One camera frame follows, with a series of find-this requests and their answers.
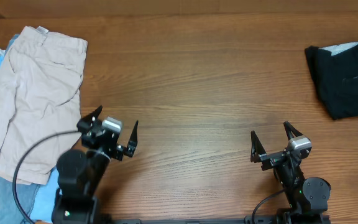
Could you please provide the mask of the black shorts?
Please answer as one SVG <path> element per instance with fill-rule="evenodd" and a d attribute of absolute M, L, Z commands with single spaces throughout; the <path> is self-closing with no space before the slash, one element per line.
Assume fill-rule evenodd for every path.
<path fill-rule="evenodd" d="M 333 120 L 358 116 L 358 42 L 305 49 L 319 100 Z"/>

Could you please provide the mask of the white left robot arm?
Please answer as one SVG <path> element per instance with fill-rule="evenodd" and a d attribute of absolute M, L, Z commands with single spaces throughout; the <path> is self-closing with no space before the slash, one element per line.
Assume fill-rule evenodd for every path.
<path fill-rule="evenodd" d="M 118 143 L 123 122 L 111 117 L 98 119 L 102 111 L 99 106 L 81 118 L 77 130 L 81 133 L 83 152 L 70 149 L 57 161 L 58 189 L 52 212 L 53 224 L 97 224 L 112 223 L 109 214 L 100 212 L 100 202 L 95 191 L 110 162 L 132 157 L 138 139 L 138 122 L 135 123 L 126 146 Z"/>

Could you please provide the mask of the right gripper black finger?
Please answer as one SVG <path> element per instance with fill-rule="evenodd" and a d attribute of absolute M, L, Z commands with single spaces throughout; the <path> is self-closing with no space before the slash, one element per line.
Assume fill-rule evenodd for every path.
<path fill-rule="evenodd" d="M 283 125 L 285 128 L 285 132 L 286 132 L 288 140 L 291 140 L 295 137 L 299 137 L 299 136 L 303 135 L 301 132 L 299 132 L 297 129 L 295 129 L 288 121 L 285 121 L 283 123 Z"/>
<path fill-rule="evenodd" d="M 261 157 L 266 156 L 266 151 L 255 131 L 250 132 L 250 138 L 252 143 L 250 161 L 254 163 L 261 162 Z"/>

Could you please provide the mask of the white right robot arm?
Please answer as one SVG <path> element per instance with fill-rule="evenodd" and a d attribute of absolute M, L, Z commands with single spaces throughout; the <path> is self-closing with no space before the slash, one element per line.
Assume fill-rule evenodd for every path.
<path fill-rule="evenodd" d="M 273 170 L 282 189 L 260 201 L 245 223 L 274 224 L 325 224 L 330 223 L 328 210 L 331 185 L 320 177 L 304 176 L 300 164 L 312 150 L 311 140 L 295 129 L 288 121 L 283 123 L 288 138 L 287 147 L 280 152 L 267 154 L 255 131 L 250 132 L 250 161 L 261 163 L 262 170 Z M 279 208 L 275 215 L 257 216 L 258 209 L 270 199 L 285 194 L 288 208 Z"/>

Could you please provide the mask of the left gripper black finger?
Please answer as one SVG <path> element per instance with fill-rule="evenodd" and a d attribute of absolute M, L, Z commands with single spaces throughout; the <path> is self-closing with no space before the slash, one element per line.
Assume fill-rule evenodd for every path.
<path fill-rule="evenodd" d="M 134 125 L 134 128 L 132 130 L 131 136 L 129 138 L 129 141 L 128 141 L 127 146 L 126 146 L 125 151 L 124 151 L 124 154 L 127 157 L 133 157 L 133 155 L 135 153 L 135 150 L 136 150 L 136 147 L 137 147 L 137 144 L 138 144 L 138 138 L 137 138 L 138 125 L 139 125 L 139 121 L 137 120 L 135 122 L 135 125 Z"/>
<path fill-rule="evenodd" d="M 90 114 L 82 117 L 80 119 L 80 121 L 85 122 L 85 123 L 91 123 L 93 122 L 95 119 L 98 118 L 98 116 L 100 115 L 100 113 L 102 112 L 103 106 L 100 105 L 99 107 L 97 107 L 93 112 L 91 112 Z"/>

